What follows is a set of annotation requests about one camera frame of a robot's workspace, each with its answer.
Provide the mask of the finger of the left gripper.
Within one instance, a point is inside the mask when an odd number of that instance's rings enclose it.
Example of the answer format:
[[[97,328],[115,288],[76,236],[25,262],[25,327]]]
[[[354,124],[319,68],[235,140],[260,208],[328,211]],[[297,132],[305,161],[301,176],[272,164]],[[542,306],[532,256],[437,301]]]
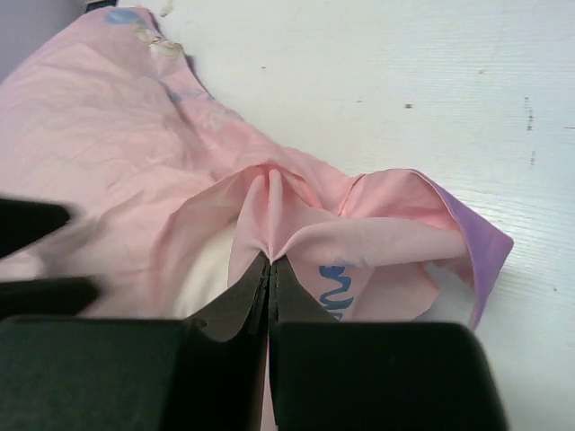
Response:
[[[1,258],[67,226],[78,215],[68,205],[1,197]]]
[[[1,318],[77,315],[100,296],[87,277],[39,278],[1,283]]]

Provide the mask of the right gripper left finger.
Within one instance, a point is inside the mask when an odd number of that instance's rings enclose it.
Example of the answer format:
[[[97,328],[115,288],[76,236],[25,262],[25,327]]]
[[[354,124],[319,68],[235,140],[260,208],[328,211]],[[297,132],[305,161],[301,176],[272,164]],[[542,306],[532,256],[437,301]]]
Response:
[[[1,318],[2,429],[259,429],[269,274],[185,319]]]

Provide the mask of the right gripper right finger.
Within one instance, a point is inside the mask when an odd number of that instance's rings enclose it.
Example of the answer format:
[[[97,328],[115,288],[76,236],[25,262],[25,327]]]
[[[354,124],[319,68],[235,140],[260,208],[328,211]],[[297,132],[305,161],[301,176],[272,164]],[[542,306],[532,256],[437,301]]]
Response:
[[[481,345],[457,323],[339,322],[287,259],[270,272],[270,389],[281,430],[505,430]]]

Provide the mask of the white pillow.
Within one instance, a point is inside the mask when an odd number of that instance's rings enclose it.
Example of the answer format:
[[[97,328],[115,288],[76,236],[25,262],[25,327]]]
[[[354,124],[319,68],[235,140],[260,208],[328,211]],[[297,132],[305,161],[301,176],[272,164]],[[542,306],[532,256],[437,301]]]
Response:
[[[172,317],[185,319],[227,289],[236,221],[212,235],[192,260],[172,306]]]

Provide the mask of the pink and purple Frozen pillowcase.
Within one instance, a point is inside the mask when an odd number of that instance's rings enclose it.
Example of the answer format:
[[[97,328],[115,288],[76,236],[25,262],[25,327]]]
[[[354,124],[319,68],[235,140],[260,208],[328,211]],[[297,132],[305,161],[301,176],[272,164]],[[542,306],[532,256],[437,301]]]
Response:
[[[179,319],[192,260],[236,221],[227,289],[258,256],[270,272],[287,259],[336,321],[473,333],[513,246],[420,172],[350,177],[269,140],[211,97],[143,8],[82,15],[5,79],[1,197],[78,210],[1,258],[1,283],[90,278],[100,296],[83,318]],[[281,430],[269,285],[257,430]]]

